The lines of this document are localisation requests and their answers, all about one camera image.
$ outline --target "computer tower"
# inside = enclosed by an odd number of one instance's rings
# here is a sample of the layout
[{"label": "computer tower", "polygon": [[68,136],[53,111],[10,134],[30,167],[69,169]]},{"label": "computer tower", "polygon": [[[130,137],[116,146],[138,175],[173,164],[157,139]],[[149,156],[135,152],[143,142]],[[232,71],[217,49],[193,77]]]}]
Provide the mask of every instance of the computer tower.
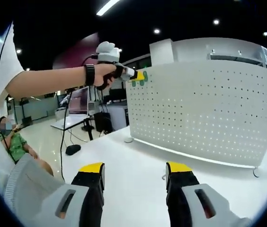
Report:
[{"label": "computer tower", "polygon": [[103,113],[103,112],[95,113],[94,119],[95,119],[96,130],[98,132],[105,131],[106,133],[111,133],[113,131],[109,113]]},{"label": "computer tower", "polygon": [[23,128],[29,126],[29,125],[32,125],[33,124],[33,121],[31,119],[31,116],[30,117],[25,117],[22,119],[22,126]]}]

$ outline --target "perforated white panel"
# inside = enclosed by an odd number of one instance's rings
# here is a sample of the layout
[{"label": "perforated white panel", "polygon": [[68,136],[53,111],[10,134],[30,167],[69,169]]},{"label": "perforated white panel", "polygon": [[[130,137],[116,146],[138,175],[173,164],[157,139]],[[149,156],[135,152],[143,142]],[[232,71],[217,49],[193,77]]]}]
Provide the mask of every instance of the perforated white panel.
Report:
[{"label": "perforated white panel", "polygon": [[267,69],[235,61],[158,65],[126,84],[131,136],[215,161],[259,166]]}]

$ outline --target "computer monitor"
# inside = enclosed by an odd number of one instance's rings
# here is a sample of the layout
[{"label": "computer monitor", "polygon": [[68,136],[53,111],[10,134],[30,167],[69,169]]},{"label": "computer monitor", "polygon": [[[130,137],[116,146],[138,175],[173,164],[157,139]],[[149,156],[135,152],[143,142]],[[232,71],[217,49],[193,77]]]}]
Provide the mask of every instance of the computer monitor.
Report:
[{"label": "computer monitor", "polygon": [[69,102],[69,114],[88,114],[89,87],[73,91]]}]

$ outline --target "black wristband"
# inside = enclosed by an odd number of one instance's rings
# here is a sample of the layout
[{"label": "black wristband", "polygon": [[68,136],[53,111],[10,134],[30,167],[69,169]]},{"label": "black wristband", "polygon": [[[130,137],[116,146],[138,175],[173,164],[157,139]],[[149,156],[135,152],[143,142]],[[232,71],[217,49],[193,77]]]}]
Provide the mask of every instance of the black wristband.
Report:
[{"label": "black wristband", "polygon": [[95,66],[92,64],[84,65],[86,72],[85,86],[92,86],[95,82]]}]

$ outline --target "robotic hand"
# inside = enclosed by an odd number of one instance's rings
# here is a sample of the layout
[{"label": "robotic hand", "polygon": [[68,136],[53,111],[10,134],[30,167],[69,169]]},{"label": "robotic hand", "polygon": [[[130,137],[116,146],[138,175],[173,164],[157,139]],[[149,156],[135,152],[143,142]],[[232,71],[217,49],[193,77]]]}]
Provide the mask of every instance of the robotic hand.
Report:
[{"label": "robotic hand", "polygon": [[115,47],[115,44],[109,43],[107,41],[102,42],[96,49],[96,54],[91,56],[93,59],[98,60],[98,64],[113,64],[116,66],[116,71],[106,74],[103,78],[103,85],[97,87],[98,90],[103,90],[107,87],[107,81],[112,77],[115,79],[120,79],[122,81],[129,80],[143,80],[144,75],[142,72],[137,72],[127,66],[119,63],[120,50]]}]

